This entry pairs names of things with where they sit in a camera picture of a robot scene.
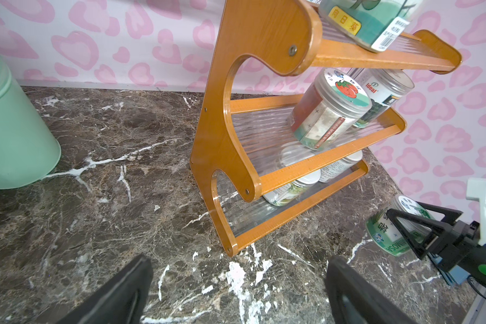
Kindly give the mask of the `green leaf lid seed jar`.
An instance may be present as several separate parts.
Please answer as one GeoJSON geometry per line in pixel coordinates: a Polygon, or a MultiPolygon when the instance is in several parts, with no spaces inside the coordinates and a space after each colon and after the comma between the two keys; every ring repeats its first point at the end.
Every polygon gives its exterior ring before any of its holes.
{"type": "Polygon", "coordinates": [[[366,228],[375,243],[385,252],[398,257],[410,251],[406,239],[388,219],[387,210],[394,209],[433,220],[433,216],[413,199],[397,194],[383,209],[366,221],[366,228]]]}

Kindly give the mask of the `tomato lid seed jar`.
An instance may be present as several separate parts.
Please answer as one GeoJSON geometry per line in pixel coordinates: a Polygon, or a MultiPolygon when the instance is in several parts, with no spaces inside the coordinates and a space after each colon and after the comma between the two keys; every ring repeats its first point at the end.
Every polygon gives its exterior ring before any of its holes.
{"type": "Polygon", "coordinates": [[[305,147],[323,151],[372,107],[357,81],[335,68],[322,69],[288,122],[294,137],[305,147]]]}

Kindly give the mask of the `sunflower lid seed jar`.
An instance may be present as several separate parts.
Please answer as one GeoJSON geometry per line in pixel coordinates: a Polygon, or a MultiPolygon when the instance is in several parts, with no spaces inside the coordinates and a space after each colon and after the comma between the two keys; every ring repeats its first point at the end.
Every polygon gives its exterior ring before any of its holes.
{"type": "Polygon", "coordinates": [[[423,9],[422,0],[327,0],[319,14],[362,48],[384,52],[423,9]]]}

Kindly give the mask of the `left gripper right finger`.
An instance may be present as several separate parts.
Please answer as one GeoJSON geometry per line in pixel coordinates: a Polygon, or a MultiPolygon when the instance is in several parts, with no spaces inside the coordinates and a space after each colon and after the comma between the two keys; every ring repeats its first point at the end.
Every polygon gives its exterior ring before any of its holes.
{"type": "Polygon", "coordinates": [[[331,256],[325,289],[336,323],[414,323],[341,256],[331,256]]]}

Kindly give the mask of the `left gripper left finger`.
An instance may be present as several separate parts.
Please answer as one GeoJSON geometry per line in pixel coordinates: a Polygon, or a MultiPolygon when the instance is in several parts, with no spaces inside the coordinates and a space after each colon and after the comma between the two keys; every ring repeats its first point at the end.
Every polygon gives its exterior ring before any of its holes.
{"type": "Polygon", "coordinates": [[[153,280],[151,259],[136,256],[59,323],[140,323],[153,280]]]}

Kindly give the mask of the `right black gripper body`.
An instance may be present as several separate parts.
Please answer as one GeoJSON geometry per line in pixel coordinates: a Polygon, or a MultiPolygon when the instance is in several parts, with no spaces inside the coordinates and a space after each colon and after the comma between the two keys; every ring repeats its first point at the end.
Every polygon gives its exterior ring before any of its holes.
{"type": "Polygon", "coordinates": [[[486,288],[486,244],[479,245],[479,224],[457,221],[454,225],[432,221],[434,241],[427,246],[429,255],[440,259],[437,267],[449,272],[460,267],[486,288]]]}

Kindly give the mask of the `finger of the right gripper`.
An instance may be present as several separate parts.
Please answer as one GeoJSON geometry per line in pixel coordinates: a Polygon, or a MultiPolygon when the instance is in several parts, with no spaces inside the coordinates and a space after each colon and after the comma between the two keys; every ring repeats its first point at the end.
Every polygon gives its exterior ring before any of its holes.
{"type": "Polygon", "coordinates": [[[439,244],[450,231],[450,225],[445,222],[405,211],[388,209],[386,215],[420,260],[432,252],[432,246],[439,244]]]}
{"type": "Polygon", "coordinates": [[[456,226],[458,225],[459,222],[459,217],[463,214],[463,212],[456,210],[456,209],[449,209],[447,207],[441,207],[437,205],[430,205],[424,202],[419,202],[418,204],[422,206],[422,208],[428,210],[428,211],[433,211],[439,214],[442,214],[444,218],[441,221],[433,220],[433,219],[428,219],[425,217],[420,217],[417,220],[418,224],[424,225],[424,226],[456,226]]]}

